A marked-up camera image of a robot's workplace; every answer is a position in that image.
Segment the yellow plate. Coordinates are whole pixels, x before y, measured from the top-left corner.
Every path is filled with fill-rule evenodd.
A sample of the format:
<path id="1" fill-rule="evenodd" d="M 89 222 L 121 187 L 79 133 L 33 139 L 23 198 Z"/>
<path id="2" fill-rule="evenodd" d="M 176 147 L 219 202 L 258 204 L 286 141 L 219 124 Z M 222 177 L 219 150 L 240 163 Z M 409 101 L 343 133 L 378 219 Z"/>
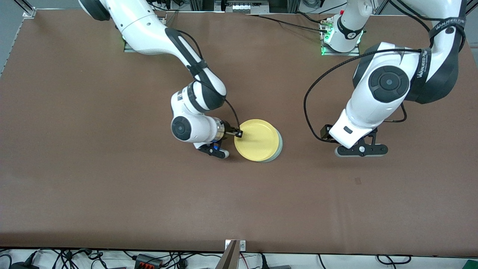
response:
<path id="1" fill-rule="evenodd" d="M 264 143 L 276 135 L 275 127 L 267 121 L 251 119 L 243 122 L 240 129 L 243 131 L 242 138 L 234 138 L 236 150 L 247 160 L 261 160 Z"/>

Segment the grey connector device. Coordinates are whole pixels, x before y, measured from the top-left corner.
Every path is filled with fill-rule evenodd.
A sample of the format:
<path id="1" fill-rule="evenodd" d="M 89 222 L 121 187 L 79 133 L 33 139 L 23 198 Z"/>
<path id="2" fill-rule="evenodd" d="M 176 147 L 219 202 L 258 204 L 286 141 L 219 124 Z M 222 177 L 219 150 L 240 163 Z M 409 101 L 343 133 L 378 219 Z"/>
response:
<path id="1" fill-rule="evenodd" d="M 214 11 L 225 13 L 266 14 L 269 0 L 214 0 Z"/>

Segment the brown table cover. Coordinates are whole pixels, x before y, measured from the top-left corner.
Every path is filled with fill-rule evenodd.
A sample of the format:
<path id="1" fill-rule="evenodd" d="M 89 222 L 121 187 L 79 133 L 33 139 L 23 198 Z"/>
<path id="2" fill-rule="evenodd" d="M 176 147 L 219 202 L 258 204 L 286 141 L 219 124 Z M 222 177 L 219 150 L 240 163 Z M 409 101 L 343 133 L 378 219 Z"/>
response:
<path id="1" fill-rule="evenodd" d="M 459 54 L 444 99 L 382 124 L 382 157 L 337 157 L 303 98 L 345 57 L 318 33 L 231 13 L 179 13 L 241 121 L 281 133 L 276 160 L 176 140 L 170 98 L 192 78 L 174 56 L 125 53 L 83 10 L 25 20 L 0 77 L 0 246 L 478 256 L 478 68 Z M 355 184 L 360 177 L 362 184 Z"/>

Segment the black power strip red switches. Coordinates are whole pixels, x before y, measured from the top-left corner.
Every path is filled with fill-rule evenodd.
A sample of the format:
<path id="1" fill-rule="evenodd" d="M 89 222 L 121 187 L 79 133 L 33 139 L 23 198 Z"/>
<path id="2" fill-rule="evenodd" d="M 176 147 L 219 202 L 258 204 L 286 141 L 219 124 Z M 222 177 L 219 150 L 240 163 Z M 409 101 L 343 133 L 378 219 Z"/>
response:
<path id="1" fill-rule="evenodd" d="M 136 256 L 134 269 L 160 269 L 162 264 L 162 259 L 158 257 L 139 254 Z"/>

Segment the aluminium corner profile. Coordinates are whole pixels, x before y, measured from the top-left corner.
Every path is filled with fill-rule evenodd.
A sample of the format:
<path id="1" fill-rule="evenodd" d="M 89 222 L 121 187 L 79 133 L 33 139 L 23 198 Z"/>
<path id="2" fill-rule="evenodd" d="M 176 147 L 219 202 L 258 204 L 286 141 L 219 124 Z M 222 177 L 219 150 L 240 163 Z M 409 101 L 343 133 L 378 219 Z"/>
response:
<path id="1" fill-rule="evenodd" d="M 31 5 L 28 0 L 13 0 L 22 10 L 22 17 L 24 18 L 34 18 L 37 12 L 36 7 Z"/>

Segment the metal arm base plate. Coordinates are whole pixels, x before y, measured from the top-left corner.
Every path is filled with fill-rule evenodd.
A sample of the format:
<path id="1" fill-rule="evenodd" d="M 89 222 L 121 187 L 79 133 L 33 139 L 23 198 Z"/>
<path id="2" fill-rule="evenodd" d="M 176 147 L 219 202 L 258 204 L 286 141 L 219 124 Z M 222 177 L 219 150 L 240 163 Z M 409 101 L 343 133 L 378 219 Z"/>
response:
<path id="1" fill-rule="evenodd" d="M 333 17 L 320 21 L 319 29 L 325 30 L 320 34 L 321 55 L 323 56 L 358 56 L 359 44 L 363 31 L 352 33 L 352 39 L 347 39 L 342 32 L 336 29 L 336 20 Z"/>
<path id="2" fill-rule="evenodd" d="M 122 36 L 124 41 L 124 52 L 146 53 L 148 44 L 142 38 L 127 38 Z"/>

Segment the pale green plate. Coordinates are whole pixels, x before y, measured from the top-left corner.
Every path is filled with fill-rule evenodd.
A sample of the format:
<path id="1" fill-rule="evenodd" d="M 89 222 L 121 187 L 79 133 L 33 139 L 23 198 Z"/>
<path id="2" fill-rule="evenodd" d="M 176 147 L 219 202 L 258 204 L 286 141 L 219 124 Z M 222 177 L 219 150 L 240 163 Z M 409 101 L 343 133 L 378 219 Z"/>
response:
<path id="1" fill-rule="evenodd" d="M 264 143 L 262 151 L 264 152 L 264 157 L 261 157 L 261 160 L 258 160 L 256 162 L 258 163 L 268 163 L 273 160 L 276 160 L 276 158 L 280 155 L 283 149 L 283 139 L 282 135 L 280 132 L 275 129 L 276 135 L 269 139 L 266 140 L 267 143 Z"/>

